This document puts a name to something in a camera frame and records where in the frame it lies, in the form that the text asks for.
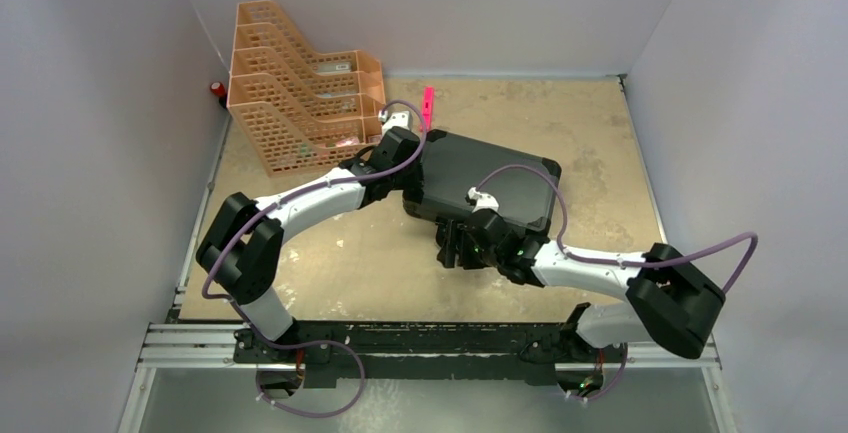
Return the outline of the black poker chip case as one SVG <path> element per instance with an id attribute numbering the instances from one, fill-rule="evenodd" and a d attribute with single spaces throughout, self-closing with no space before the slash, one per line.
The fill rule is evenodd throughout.
<path id="1" fill-rule="evenodd" d="M 553 189 L 539 177 L 558 184 L 562 168 L 553 159 L 520 152 L 443 130 L 433 130 L 419 164 L 424 172 L 421 202 L 405 202 L 405 212 L 436 225 L 453 219 L 456 226 L 471 213 L 467 191 L 478 187 L 493 195 L 499 214 L 524 230 L 546 235 L 556 205 Z"/>

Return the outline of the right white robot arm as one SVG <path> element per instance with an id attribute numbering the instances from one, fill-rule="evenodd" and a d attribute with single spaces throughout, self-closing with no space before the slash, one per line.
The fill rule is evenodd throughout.
<path id="1" fill-rule="evenodd" d="M 561 334 L 564 352 L 584 360 L 613 344 L 653 341 L 686 359 L 701 356 L 726 301 L 723 290 L 672 246 L 645 253 L 580 249 L 568 256 L 551 238 L 482 209 L 440 220 L 435 240 L 447 268 L 494 268 L 518 285 L 567 287 L 614 298 L 576 309 Z"/>

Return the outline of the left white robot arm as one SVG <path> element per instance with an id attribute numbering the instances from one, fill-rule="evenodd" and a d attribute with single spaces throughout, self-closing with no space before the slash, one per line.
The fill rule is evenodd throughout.
<path id="1" fill-rule="evenodd" d="M 259 348 L 272 361 L 297 352 L 296 321 L 273 290 L 285 243 L 336 215 L 385 199 L 415 175 L 424 140 L 393 127 L 317 180 L 284 193 L 251 199 L 228 196 L 201 241 L 195 260 L 206 272 L 202 288 L 223 288 L 221 298 L 260 334 Z"/>

